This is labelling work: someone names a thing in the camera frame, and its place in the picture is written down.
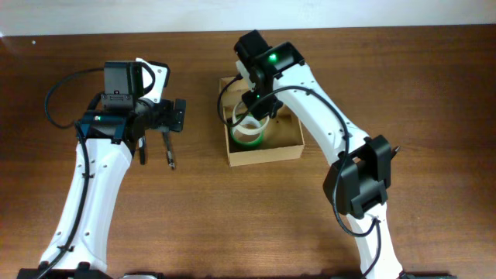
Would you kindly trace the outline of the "green tape roll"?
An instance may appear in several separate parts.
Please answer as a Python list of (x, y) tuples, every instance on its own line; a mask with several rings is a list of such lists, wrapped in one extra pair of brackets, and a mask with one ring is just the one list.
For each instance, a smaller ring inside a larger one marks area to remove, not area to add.
[(263, 141), (264, 133), (258, 133), (256, 135), (246, 135), (241, 133), (237, 126), (229, 131), (229, 137), (233, 143), (240, 149), (243, 150), (253, 150), (256, 149)]

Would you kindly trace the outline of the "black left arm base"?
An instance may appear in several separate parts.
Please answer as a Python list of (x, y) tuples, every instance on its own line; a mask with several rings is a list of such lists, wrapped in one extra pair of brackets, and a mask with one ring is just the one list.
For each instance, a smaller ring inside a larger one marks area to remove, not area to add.
[[(17, 279), (38, 278), (46, 264), (40, 264), (37, 268), (22, 268), (19, 270)], [(112, 279), (105, 272), (91, 269), (88, 262), (80, 262), (75, 269), (51, 269), (44, 278), (47, 279)]]

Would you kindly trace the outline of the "brown cardboard box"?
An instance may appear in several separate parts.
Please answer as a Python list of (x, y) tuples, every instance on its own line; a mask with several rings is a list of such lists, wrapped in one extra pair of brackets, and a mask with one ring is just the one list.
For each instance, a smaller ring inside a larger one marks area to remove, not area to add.
[[(235, 102), (241, 101), (241, 95), (248, 91), (245, 81), (236, 81), (226, 89), (222, 96), (222, 116), (231, 121)], [(230, 167), (262, 164), (281, 160), (299, 159), (305, 147), (305, 140), (298, 117), (283, 106), (277, 117), (271, 119), (264, 130), (262, 143), (253, 150), (238, 148), (229, 137), (230, 129), (224, 126), (226, 152)]]

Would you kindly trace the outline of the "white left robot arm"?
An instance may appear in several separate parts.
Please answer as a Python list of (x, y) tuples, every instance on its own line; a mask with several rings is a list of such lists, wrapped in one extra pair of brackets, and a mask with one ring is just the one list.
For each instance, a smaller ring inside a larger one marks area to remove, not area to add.
[(163, 98), (171, 70), (142, 58), (108, 61), (104, 89), (73, 121), (76, 164), (57, 229), (34, 270), (21, 278), (105, 278), (107, 243), (122, 180), (134, 157), (146, 164), (146, 131), (161, 133), (174, 167), (170, 134), (184, 126), (186, 101)]

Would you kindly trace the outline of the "white masking tape roll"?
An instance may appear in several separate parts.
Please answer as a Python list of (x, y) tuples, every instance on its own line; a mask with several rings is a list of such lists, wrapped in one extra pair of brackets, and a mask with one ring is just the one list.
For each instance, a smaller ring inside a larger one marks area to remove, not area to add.
[(256, 119), (251, 113), (242, 119), (242, 115), (237, 114), (238, 108), (241, 106), (239, 102), (232, 110), (232, 129), (240, 132), (244, 136), (255, 136), (261, 134), (267, 127), (270, 117), (267, 116), (262, 120)]

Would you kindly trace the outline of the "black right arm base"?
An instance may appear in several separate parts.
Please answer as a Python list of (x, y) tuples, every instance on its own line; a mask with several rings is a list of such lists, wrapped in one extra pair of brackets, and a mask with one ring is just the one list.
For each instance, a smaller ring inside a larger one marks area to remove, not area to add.
[(324, 278), (332, 279), (458, 279), (456, 275), (452, 275), (446, 272), (406, 272), (404, 270), (386, 272), (385, 270), (371, 271), (367, 275), (360, 275), (357, 272), (342, 272), (338, 274), (324, 274), (321, 273)]

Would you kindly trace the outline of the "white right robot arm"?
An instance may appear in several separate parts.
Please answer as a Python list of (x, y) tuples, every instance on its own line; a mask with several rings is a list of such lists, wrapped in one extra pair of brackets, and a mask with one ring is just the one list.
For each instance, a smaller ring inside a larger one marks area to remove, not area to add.
[(292, 43), (272, 47), (253, 30), (239, 38), (234, 51), (249, 90), (241, 98), (246, 112), (230, 126), (240, 127), (249, 115), (272, 119), (280, 108), (290, 109), (327, 159), (323, 191), (337, 223), (356, 241), (362, 276), (404, 278), (387, 224), (387, 189), (397, 150), (384, 136), (370, 137), (344, 115)]

